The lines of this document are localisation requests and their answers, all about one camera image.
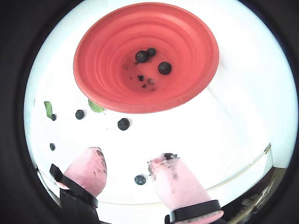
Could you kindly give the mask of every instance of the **white surface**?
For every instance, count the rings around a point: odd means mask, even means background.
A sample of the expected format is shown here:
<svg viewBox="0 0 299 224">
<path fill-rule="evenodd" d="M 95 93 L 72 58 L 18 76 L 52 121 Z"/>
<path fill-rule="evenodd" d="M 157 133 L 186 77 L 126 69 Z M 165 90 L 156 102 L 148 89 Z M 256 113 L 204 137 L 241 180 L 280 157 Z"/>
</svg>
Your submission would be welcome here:
<svg viewBox="0 0 299 224">
<path fill-rule="evenodd" d="M 234 0 L 171 1 L 200 17 L 216 37 L 220 65 L 209 89 L 173 110 L 150 115 L 125 115 L 133 120 L 132 126 L 125 132 L 117 130 L 116 125 L 124 115 L 115 112 L 97 114 L 90 110 L 86 97 L 72 77 L 72 58 L 76 46 L 94 22 L 127 2 L 117 1 L 116 4 L 108 1 L 114 6 L 104 12 L 104 1 L 84 1 L 64 17 L 41 48 L 30 73 L 24 108 L 28 147 L 38 167 L 48 173 L 50 164 L 55 163 L 65 171 L 86 147 L 99 146 L 107 161 L 108 180 L 98 199 L 111 203 L 158 202 L 151 182 L 137 186 L 134 176 L 148 173 L 146 161 L 174 149 L 179 151 L 174 153 L 179 154 L 206 188 L 236 174 L 255 159 L 269 141 L 275 165 L 287 167 L 298 122 L 292 73 L 273 35 L 252 12 Z M 31 111 L 35 94 L 36 104 Z M 45 116 L 45 100 L 52 102 L 57 121 L 53 122 Z M 86 118 L 76 120 L 77 109 L 86 109 Z M 199 118 L 196 120 L 197 126 L 193 124 L 196 116 Z M 173 119 L 181 121 L 179 127 L 171 128 L 174 126 Z M 144 134 L 145 130 L 141 132 L 145 125 L 147 130 L 152 127 L 154 132 L 148 135 Z M 185 141 L 178 141 L 177 136 L 184 137 Z M 123 149 L 119 145 L 121 140 L 130 147 L 126 145 Z M 51 142 L 57 147 L 54 152 L 49 149 Z M 194 152 L 197 153 L 197 160 L 188 155 Z M 251 179 L 245 178 L 242 184 L 234 182 L 230 188 L 238 194 L 245 192 L 255 183 L 254 180 L 263 175 L 265 164 L 261 161 L 258 165 L 256 169 L 261 173 L 253 172 Z M 224 194 L 219 189 L 214 197 L 224 205 L 234 200 L 236 195 Z M 131 223 L 137 222 L 134 214 L 135 209 L 139 209 L 138 206 L 133 207 Z M 101 215 L 105 213 L 100 209 L 98 211 Z M 144 211 L 153 214 L 149 209 Z M 161 222 L 157 216 L 151 216 L 155 223 Z M 103 221 L 111 222 L 108 217 Z"/>
</svg>

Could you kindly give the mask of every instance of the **dark crumb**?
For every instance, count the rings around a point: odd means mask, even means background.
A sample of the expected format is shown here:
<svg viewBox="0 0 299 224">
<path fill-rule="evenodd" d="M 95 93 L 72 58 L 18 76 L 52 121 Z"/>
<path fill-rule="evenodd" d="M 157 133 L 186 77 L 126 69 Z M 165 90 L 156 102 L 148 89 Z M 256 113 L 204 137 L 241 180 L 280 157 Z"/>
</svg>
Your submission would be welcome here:
<svg viewBox="0 0 299 224">
<path fill-rule="evenodd" d="M 149 173 L 153 174 L 153 170 L 150 168 L 150 166 L 149 166 Z"/>
<path fill-rule="evenodd" d="M 139 76 L 137 76 L 137 78 L 138 78 L 138 80 L 141 81 L 141 82 L 144 80 L 144 76 L 143 76 L 143 75 L 139 75 Z"/>
<path fill-rule="evenodd" d="M 140 50 L 136 53 L 135 59 L 138 63 L 144 63 L 148 60 L 149 55 L 145 50 Z"/>
<path fill-rule="evenodd" d="M 104 156 L 103 153 L 102 153 L 100 150 L 97 150 L 96 152 L 97 152 L 97 154 L 98 154 L 99 156 Z"/>
<path fill-rule="evenodd" d="M 51 144 L 50 144 L 50 149 L 51 149 L 52 151 L 54 151 L 54 150 L 56 149 L 54 143 L 51 143 Z"/>
<path fill-rule="evenodd" d="M 51 115 L 51 119 L 52 119 L 53 121 L 56 120 L 56 119 L 57 119 L 56 114 L 52 114 L 52 115 Z"/>
<path fill-rule="evenodd" d="M 107 165 L 106 165 L 106 160 L 105 160 L 105 158 L 103 158 L 103 162 L 104 162 L 104 166 L 107 168 Z"/>
<path fill-rule="evenodd" d="M 154 85 L 154 84 L 155 84 L 155 80 L 152 79 L 152 78 L 149 78 L 149 79 L 148 79 L 148 84 L 150 84 L 150 85 Z"/>
<path fill-rule="evenodd" d="M 150 57 L 153 57 L 153 56 L 155 56 L 156 55 L 156 49 L 154 49 L 154 48 L 149 48 L 149 49 L 147 49 L 147 51 L 146 51 L 147 53 L 148 53 L 148 55 L 150 56 Z"/>
<path fill-rule="evenodd" d="M 168 75 L 172 70 L 171 64 L 169 64 L 168 62 L 161 62 L 158 66 L 158 71 L 162 74 L 162 75 Z"/>
</svg>

